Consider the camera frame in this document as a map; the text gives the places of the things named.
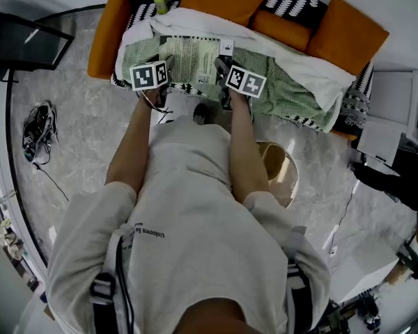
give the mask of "black strap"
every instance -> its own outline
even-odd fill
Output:
[[[113,296],[116,281],[109,273],[99,273],[90,287],[96,334],[118,333]]]
[[[288,264],[288,283],[291,285],[295,310],[295,334],[305,334],[313,323],[313,302],[309,279],[296,264]]]

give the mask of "green blanket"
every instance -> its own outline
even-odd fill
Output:
[[[123,79],[130,83],[130,67],[147,61],[158,53],[159,48],[159,36],[128,45],[125,48],[122,64]],[[321,129],[325,129],[334,117],[334,107],[327,113],[324,112],[316,103],[314,95],[293,81],[273,58],[235,48],[233,59],[244,69],[268,78],[260,99],[252,98],[254,113],[274,115],[292,121],[305,121],[310,126]],[[192,87],[205,93],[204,97],[220,100],[219,86],[193,84]]]

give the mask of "sofa armrest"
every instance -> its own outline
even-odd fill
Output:
[[[110,79],[122,36],[132,14],[129,0],[108,0],[96,29],[88,60],[88,75]]]

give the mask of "black buckle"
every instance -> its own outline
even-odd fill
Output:
[[[99,273],[90,286],[90,302],[98,305],[111,305],[116,281],[110,273]]]

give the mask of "green bottle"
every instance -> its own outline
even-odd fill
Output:
[[[167,13],[167,4],[166,0],[153,0],[153,2],[156,5],[156,11],[158,12],[158,15],[164,15]]]

